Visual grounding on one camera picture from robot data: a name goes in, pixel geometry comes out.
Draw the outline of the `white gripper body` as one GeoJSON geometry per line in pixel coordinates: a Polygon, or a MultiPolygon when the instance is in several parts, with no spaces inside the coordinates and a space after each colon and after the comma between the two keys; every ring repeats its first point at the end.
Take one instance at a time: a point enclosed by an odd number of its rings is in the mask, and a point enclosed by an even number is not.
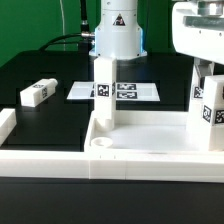
{"type": "Polygon", "coordinates": [[[224,65],[224,0],[176,2],[172,39],[177,52],[224,65]]]}

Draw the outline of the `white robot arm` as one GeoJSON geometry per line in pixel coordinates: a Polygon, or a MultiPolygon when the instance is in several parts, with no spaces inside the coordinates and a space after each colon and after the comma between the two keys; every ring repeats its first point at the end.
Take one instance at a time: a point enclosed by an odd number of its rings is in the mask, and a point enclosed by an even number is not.
{"type": "MultiPolygon", "coordinates": [[[[101,0],[101,21],[90,56],[123,61],[147,56],[137,4],[138,0],[101,0]]],[[[172,40],[178,53],[224,64],[224,0],[177,1],[172,9],[172,40]]]]}

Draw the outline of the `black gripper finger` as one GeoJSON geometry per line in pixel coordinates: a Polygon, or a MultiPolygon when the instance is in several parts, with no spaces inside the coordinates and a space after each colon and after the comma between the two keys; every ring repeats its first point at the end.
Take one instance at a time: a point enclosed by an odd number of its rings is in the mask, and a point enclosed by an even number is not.
{"type": "Polygon", "coordinates": [[[194,66],[196,68],[196,73],[199,79],[199,87],[203,88],[206,74],[206,61],[199,58],[195,58],[194,66]]]}

